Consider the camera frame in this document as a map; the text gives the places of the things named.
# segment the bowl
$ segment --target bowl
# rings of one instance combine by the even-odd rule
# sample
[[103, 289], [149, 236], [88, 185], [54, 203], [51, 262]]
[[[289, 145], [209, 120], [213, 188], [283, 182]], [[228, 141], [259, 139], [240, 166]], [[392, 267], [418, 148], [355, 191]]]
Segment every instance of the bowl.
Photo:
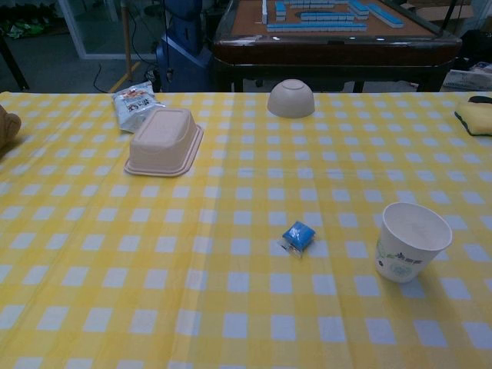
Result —
[[303, 81], [286, 79], [271, 90], [270, 113], [283, 118], [303, 118], [314, 113], [313, 91]]
[[132, 175], [182, 175], [190, 169], [202, 137], [188, 109], [155, 108], [131, 140], [125, 170]]

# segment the yellow checkered tablecloth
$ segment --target yellow checkered tablecloth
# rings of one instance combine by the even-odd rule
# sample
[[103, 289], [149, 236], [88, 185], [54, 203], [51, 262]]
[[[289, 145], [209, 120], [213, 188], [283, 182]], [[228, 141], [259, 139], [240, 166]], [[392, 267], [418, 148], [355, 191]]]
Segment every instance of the yellow checkered tablecloth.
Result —
[[[204, 139], [180, 178], [124, 173], [109, 95], [0, 95], [0, 368], [492, 367], [492, 138], [468, 94], [166, 94]], [[416, 201], [454, 243], [418, 279], [374, 268], [381, 212]], [[317, 232], [301, 259], [277, 244]]]

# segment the blue packet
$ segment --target blue packet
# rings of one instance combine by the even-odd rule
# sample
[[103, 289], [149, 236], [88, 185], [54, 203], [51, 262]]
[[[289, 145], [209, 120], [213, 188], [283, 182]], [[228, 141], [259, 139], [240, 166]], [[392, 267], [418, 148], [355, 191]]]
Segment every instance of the blue packet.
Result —
[[306, 224], [296, 221], [292, 227], [288, 229], [278, 242], [285, 250], [295, 256], [300, 257], [304, 250], [313, 241], [316, 232], [309, 228]]

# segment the white paper cup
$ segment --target white paper cup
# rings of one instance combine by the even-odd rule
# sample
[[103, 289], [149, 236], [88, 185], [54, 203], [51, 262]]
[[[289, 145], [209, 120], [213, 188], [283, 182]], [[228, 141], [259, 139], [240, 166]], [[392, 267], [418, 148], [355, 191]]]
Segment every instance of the white paper cup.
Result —
[[411, 281], [453, 241], [449, 224], [432, 210], [395, 202], [383, 211], [376, 269], [399, 283]]

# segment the small packet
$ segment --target small packet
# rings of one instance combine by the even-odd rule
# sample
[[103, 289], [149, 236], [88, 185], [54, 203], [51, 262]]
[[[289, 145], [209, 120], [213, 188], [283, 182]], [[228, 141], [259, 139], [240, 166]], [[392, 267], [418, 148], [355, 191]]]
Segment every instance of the small packet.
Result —
[[294, 256], [300, 258], [304, 250], [313, 241], [316, 232], [306, 224], [296, 221], [287, 232], [282, 235], [279, 245]]
[[159, 104], [150, 81], [134, 85], [113, 94], [118, 124], [122, 131], [135, 133], [150, 111]]

